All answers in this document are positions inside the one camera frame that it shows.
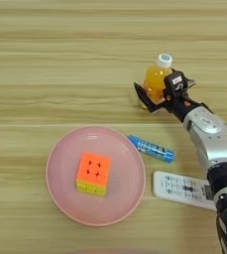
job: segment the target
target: white remote control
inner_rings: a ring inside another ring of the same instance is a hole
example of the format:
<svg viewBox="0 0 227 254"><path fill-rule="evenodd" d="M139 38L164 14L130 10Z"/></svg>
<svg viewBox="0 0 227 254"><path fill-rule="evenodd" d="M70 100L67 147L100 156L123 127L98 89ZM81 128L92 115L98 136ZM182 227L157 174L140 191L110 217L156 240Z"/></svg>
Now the white remote control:
<svg viewBox="0 0 227 254"><path fill-rule="evenodd" d="M208 181L154 172L154 194L160 198L215 210Z"/></svg>

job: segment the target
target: bottle cap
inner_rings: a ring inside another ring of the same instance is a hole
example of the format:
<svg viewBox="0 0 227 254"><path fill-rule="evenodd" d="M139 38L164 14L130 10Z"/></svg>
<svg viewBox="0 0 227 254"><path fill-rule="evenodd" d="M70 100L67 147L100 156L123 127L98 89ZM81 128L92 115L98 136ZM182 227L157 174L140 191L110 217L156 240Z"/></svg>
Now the bottle cap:
<svg viewBox="0 0 227 254"><path fill-rule="evenodd" d="M157 58L157 65L158 66L167 68L167 67L170 67L171 64L172 64L172 56L171 55L165 54L165 53L158 55L158 58Z"/></svg>

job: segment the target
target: robotic arm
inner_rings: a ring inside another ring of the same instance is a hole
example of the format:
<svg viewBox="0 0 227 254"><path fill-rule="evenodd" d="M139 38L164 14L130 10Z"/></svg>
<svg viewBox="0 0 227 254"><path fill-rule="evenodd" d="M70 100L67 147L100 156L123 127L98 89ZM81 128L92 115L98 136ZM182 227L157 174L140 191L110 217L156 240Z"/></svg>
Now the robotic arm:
<svg viewBox="0 0 227 254"><path fill-rule="evenodd" d="M135 83L139 98L150 112L164 107L173 113L197 149L198 161L205 171L217 208L217 231L222 251L227 254L227 124L204 103L188 97L190 79L174 70L166 76L165 101L155 104L143 86Z"/></svg>

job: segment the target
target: yellow cube face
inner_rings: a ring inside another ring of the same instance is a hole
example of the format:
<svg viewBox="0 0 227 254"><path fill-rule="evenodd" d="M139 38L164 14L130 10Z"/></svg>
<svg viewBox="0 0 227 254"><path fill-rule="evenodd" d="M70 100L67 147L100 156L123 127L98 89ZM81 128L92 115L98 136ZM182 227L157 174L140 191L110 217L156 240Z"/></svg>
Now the yellow cube face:
<svg viewBox="0 0 227 254"><path fill-rule="evenodd" d="M76 181L76 189L80 192L90 193L98 196L106 195L106 188L99 185L89 184L83 181Z"/></svg>

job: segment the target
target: blue cap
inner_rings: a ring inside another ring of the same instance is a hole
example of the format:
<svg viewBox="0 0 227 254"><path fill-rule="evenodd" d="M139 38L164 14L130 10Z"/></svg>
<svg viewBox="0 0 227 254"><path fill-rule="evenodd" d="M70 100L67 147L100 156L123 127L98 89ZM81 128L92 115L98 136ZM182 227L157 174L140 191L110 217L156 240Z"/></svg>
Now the blue cap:
<svg viewBox="0 0 227 254"><path fill-rule="evenodd" d="M135 136L132 136L132 135L129 135L129 136L128 136L128 139L133 143L133 145L134 145L136 148L138 148L140 138L135 137Z"/></svg>
<svg viewBox="0 0 227 254"><path fill-rule="evenodd" d="M171 150L167 150L164 156L164 161L171 163L172 161L174 161L174 158L175 158L175 152Z"/></svg>

